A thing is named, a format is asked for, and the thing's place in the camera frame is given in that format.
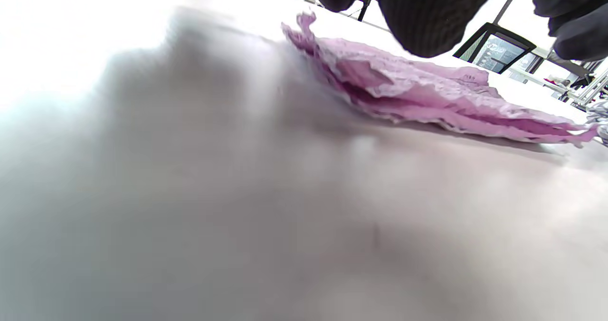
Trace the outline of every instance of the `black glove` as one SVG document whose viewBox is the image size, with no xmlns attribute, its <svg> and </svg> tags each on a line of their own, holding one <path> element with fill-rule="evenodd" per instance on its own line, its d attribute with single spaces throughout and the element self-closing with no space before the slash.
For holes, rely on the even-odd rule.
<svg viewBox="0 0 608 321">
<path fill-rule="evenodd" d="M 608 0 L 533 0 L 534 13 L 549 18 L 549 36 L 562 59 L 595 61 L 608 56 Z"/>
<path fill-rule="evenodd" d="M 355 0 L 319 0 L 332 11 Z M 487 0 L 378 0 L 389 29 L 402 46 L 419 57 L 435 57 L 462 40 L 466 25 Z"/>
</svg>

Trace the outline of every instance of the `white table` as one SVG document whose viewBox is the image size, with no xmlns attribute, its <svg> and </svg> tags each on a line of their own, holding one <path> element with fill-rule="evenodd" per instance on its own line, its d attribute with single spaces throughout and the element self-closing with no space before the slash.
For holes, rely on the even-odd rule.
<svg viewBox="0 0 608 321">
<path fill-rule="evenodd" d="M 534 74 L 530 74 L 530 73 L 526 72 L 525 70 L 521 70 L 521 69 L 517 68 L 516 66 L 510 66 L 509 68 L 507 68 L 507 70 L 509 70 L 510 72 L 513 72 L 515 74 L 523 75 L 526 79 L 532 81 L 533 83 L 535 83 L 537 85 L 541 85 L 543 87 L 549 87 L 551 90 L 554 90 L 555 92 L 558 92 L 561 94 L 564 94 L 568 90 L 564 87 L 554 85 L 545 79 L 537 78 Z"/>
<path fill-rule="evenodd" d="M 0 0 L 0 318 L 604 321 L 605 149 L 372 122 L 302 7 Z"/>
</svg>

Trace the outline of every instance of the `pink towel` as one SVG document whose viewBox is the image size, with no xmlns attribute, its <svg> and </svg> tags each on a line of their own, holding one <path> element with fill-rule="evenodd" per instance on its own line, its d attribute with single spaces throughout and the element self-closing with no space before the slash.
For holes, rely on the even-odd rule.
<svg viewBox="0 0 608 321">
<path fill-rule="evenodd" d="M 302 32 L 285 24 L 283 31 L 323 68 L 342 98 L 372 117 L 438 123 L 454 132 L 523 142 L 580 146 L 597 135 L 597 124 L 579 125 L 506 102 L 488 86 L 483 70 L 411 61 L 357 42 L 317 38 L 310 31 L 315 20 L 314 14 L 300 14 Z"/>
</svg>

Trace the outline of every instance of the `metal pole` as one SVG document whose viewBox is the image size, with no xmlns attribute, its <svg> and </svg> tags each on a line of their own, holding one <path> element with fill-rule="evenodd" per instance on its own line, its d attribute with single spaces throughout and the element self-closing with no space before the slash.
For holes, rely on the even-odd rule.
<svg viewBox="0 0 608 321">
<path fill-rule="evenodd" d="M 500 19 L 502 18 L 502 15 L 504 15 L 504 12 L 506 11 L 506 9 L 509 7 L 509 5 L 511 5 L 511 1 L 513 1 L 513 0 L 506 0 L 504 5 L 502 6 L 502 9 L 500 9 L 498 14 L 496 15 L 496 18 L 492 22 L 493 24 L 498 25 L 498 21 L 500 21 Z"/>
<path fill-rule="evenodd" d="M 608 69 L 604 70 L 602 74 L 593 79 L 593 81 L 591 81 L 591 83 L 577 96 L 577 99 L 583 105 L 589 104 L 597 93 L 604 88 L 606 83 L 608 83 Z"/>
<path fill-rule="evenodd" d="M 357 20 L 359 22 L 363 22 L 363 16 L 365 16 L 365 12 L 367 11 L 367 7 L 369 7 L 371 0 L 363 0 L 363 7 L 361 8 L 361 12 L 359 12 L 359 16 Z"/>
</svg>

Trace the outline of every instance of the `black chair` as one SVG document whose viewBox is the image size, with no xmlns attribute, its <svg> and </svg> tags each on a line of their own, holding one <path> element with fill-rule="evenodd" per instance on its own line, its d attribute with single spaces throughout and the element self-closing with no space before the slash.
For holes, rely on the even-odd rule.
<svg viewBox="0 0 608 321">
<path fill-rule="evenodd" d="M 486 23 L 462 47 L 455 57 L 498 74 L 519 61 L 536 45 L 522 36 L 495 24 Z"/>
</svg>

